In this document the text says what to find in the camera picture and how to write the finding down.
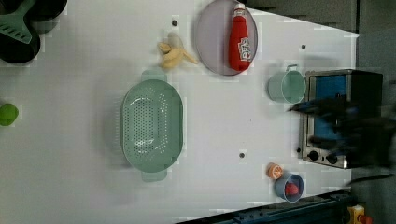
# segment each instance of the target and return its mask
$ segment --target red ketchup bottle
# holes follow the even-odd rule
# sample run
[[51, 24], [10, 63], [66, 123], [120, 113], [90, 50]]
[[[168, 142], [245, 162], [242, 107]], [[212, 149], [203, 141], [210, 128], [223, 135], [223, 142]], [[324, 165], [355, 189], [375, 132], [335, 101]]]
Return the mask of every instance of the red ketchup bottle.
[[237, 4], [233, 12], [233, 28], [230, 35], [228, 58], [230, 67], [240, 72], [247, 70], [251, 63], [246, 8], [244, 4]]

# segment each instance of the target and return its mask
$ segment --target peeled banana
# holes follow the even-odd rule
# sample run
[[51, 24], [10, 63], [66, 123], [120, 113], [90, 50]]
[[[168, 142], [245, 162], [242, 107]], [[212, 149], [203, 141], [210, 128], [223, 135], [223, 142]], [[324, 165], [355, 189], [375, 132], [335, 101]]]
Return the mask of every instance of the peeled banana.
[[159, 48], [163, 52], [162, 68], [171, 69], [178, 66], [184, 58], [191, 63], [198, 63], [185, 49], [180, 37], [175, 33], [169, 33], [169, 44], [160, 43]]

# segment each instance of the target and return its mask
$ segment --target bottle label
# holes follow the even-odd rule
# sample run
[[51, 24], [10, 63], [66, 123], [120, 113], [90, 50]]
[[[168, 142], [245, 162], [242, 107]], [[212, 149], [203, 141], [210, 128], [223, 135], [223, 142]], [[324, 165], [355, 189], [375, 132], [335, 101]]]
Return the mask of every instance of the bottle label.
[[251, 60], [251, 52], [250, 52], [250, 44], [248, 42], [248, 38], [242, 38], [241, 43], [238, 44], [239, 47], [239, 55], [241, 57], [241, 61], [249, 61]]

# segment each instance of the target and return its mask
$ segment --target yellow object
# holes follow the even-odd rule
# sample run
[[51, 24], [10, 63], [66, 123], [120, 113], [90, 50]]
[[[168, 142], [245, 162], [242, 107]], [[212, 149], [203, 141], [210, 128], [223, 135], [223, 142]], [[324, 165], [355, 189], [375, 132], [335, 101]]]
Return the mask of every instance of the yellow object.
[[183, 42], [175, 33], [168, 35], [169, 44], [160, 43], [158, 47], [163, 52], [162, 68], [171, 69], [178, 66], [181, 61], [186, 58], [191, 63], [198, 63], [187, 51], [184, 49]]
[[347, 210], [350, 213], [350, 220], [347, 224], [362, 224], [361, 222], [359, 222], [358, 218], [359, 216], [364, 215], [364, 207], [356, 205], [353, 207], [348, 207]]

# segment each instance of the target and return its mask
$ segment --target small bowl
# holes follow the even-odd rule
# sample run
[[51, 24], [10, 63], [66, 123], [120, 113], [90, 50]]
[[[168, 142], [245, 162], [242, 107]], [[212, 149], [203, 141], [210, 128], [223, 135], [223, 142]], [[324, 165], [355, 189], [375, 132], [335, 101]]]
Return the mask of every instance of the small bowl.
[[[285, 193], [285, 188], [288, 183], [295, 184], [298, 189], [299, 193], [298, 194], [293, 194], [293, 195], [286, 195]], [[299, 175], [294, 175], [291, 173], [285, 173], [283, 174], [276, 182], [276, 194], [277, 196], [283, 198], [289, 203], [296, 203], [300, 200], [301, 196], [303, 195], [304, 192], [304, 181]]]

